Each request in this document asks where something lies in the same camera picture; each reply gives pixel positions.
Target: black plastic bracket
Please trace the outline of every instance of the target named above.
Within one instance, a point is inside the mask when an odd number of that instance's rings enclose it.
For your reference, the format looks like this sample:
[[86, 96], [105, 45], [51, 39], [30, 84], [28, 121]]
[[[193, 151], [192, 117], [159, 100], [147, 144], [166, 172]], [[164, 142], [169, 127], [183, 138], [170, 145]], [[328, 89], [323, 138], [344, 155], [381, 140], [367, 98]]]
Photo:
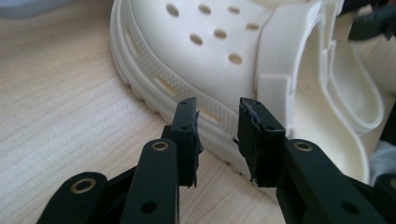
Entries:
[[287, 223], [391, 223], [396, 175], [374, 188], [341, 173], [315, 144], [285, 138], [260, 102], [241, 98], [239, 150], [259, 187], [276, 187]]
[[387, 141], [396, 146], [396, 103], [390, 111], [387, 124], [381, 134], [381, 140]]
[[367, 5], [371, 5], [373, 11], [355, 18], [348, 39], [361, 41], [384, 35], [390, 40], [396, 35], [396, 3], [389, 0], [346, 0], [340, 15]]
[[136, 167], [107, 181], [98, 173], [66, 180], [37, 223], [178, 223], [178, 187], [196, 185], [196, 99], [177, 105], [174, 123], [148, 142]]

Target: screw hole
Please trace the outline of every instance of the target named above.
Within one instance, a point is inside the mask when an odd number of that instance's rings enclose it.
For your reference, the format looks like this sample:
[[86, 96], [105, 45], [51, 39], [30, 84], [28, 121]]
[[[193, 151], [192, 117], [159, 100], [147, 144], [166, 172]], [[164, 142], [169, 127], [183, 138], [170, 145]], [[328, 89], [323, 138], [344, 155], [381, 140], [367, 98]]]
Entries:
[[142, 213], [145, 213], [145, 214], [151, 214], [151, 213], [153, 213], [156, 209], [157, 209], [157, 204], [154, 203], [154, 202], [144, 203], [144, 204], [140, 207], [140, 210], [142, 211]]
[[74, 183], [71, 187], [71, 191], [75, 194], [85, 193], [93, 189], [96, 184], [96, 180], [93, 178], [84, 178], [80, 179], [76, 183]]
[[151, 148], [157, 151], [162, 151], [168, 148], [168, 144], [165, 142], [156, 142], [153, 145], [151, 145]]
[[239, 9], [239, 7], [235, 7], [235, 6], [229, 6], [229, 7], [227, 7], [227, 9], [233, 14], [239, 14], [241, 12], [241, 9]]
[[228, 60], [230, 60], [230, 62], [235, 63], [235, 64], [241, 64], [242, 63], [242, 58], [241, 56], [232, 53], [228, 56]]
[[215, 35], [215, 37], [219, 38], [219, 39], [225, 39], [227, 38], [227, 33], [225, 33], [222, 30], [215, 30], [215, 32], [213, 32], [213, 34]]
[[297, 148], [297, 149], [299, 149], [299, 150], [301, 150], [301, 151], [312, 151], [312, 147], [311, 147], [311, 145], [308, 145], [307, 143], [305, 143], [305, 142], [296, 142], [296, 143], [294, 143], [294, 146]]
[[199, 45], [199, 46], [201, 46], [204, 43], [204, 41], [202, 41], [202, 38], [195, 34], [190, 35], [190, 40], [194, 44]]
[[169, 12], [169, 14], [171, 14], [171, 16], [176, 17], [176, 18], [178, 17], [178, 10], [174, 5], [167, 4], [166, 10]]
[[202, 13], [204, 13], [204, 14], [206, 14], [206, 15], [210, 15], [210, 13], [212, 12], [211, 9], [210, 9], [210, 7], [207, 6], [207, 5], [204, 5], [204, 4], [199, 5], [198, 8], [199, 8], [199, 10], [200, 10]]
[[361, 212], [359, 208], [352, 203], [341, 203], [341, 207], [352, 215], [358, 215]]

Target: brass grommet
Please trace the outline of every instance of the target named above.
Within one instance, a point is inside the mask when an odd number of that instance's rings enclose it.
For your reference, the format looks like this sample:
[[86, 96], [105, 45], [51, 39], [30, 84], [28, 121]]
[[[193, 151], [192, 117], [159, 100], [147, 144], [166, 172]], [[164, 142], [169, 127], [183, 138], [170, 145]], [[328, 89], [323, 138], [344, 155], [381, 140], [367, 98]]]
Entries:
[[396, 189], [396, 178], [391, 179], [390, 184], [393, 186], [394, 189]]
[[151, 148], [157, 151], [166, 150], [168, 147], [168, 144], [165, 142], [156, 142], [151, 145]]
[[96, 184], [96, 180], [93, 178], [80, 179], [79, 181], [77, 181], [72, 185], [70, 191], [76, 194], [85, 193], [93, 189], [95, 184]]
[[294, 146], [301, 151], [312, 151], [312, 146], [305, 142], [296, 142]]

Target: ventilation hole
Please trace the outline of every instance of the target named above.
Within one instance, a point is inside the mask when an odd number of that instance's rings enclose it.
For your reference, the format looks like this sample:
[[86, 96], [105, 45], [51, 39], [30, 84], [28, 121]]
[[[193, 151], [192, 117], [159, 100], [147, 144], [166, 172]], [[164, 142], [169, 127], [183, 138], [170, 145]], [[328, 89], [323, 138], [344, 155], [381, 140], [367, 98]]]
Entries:
[[190, 40], [196, 45], [202, 45], [204, 43], [201, 37], [195, 34], [190, 35]]
[[176, 95], [177, 89], [174, 86], [172, 86], [169, 82], [165, 81], [161, 77], [155, 77], [154, 80], [161, 88], [163, 88], [163, 90], [167, 91], [169, 95], [171, 96]]
[[167, 4], [166, 5], [166, 10], [169, 12], [169, 14], [171, 14], [174, 17], [178, 17], [178, 10], [177, 8], [172, 5], [172, 4]]
[[247, 25], [247, 29], [248, 29], [248, 30], [253, 30], [253, 31], [259, 30], [259, 29], [260, 29], [260, 25], [257, 24], [257, 23], [249, 23], [249, 24]]
[[209, 121], [215, 123], [215, 124], [219, 124], [220, 123], [220, 116], [213, 113], [212, 111], [204, 108], [203, 106], [200, 106], [198, 108], [199, 110], [199, 115], [202, 116], [205, 119], [208, 119]]
[[219, 38], [219, 39], [225, 39], [225, 38], [227, 38], [227, 33], [225, 33], [225, 32], [222, 31], [222, 30], [215, 30], [215, 32], [213, 32], [213, 34], [214, 34], [217, 38]]
[[232, 53], [228, 56], [228, 60], [230, 60], [230, 62], [235, 63], [235, 64], [241, 64], [242, 63], [242, 58], [241, 56]]
[[229, 6], [229, 7], [227, 7], [227, 9], [233, 14], [239, 14], [241, 12], [241, 9], [239, 9], [239, 7], [235, 7], [235, 6]]
[[126, 40], [128, 41], [129, 49], [132, 51], [134, 55], [137, 54], [138, 48], [136, 42], [134, 42], [134, 38], [132, 37], [132, 32], [130, 29], [127, 29]]
[[202, 13], [204, 13], [204, 14], [206, 14], [206, 15], [210, 15], [210, 13], [212, 12], [212, 11], [210, 10], [210, 7], [207, 6], [207, 5], [204, 5], [204, 4], [199, 5], [198, 8], [199, 8], [199, 10], [200, 10]]

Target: light wooden surface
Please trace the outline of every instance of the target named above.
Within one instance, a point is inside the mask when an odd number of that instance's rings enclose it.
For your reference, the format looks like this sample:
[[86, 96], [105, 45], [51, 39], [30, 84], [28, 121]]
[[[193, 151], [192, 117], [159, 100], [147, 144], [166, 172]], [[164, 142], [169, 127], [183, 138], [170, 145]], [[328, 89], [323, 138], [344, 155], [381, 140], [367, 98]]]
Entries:
[[[67, 178], [92, 171], [110, 179], [160, 137], [163, 120], [133, 96], [112, 61], [111, 7], [110, 0], [80, 0], [0, 20], [0, 223], [36, 222]], [[180, 191], [180, 218], [284, 222], [276, 203], [207, 151], [198, 188]]]

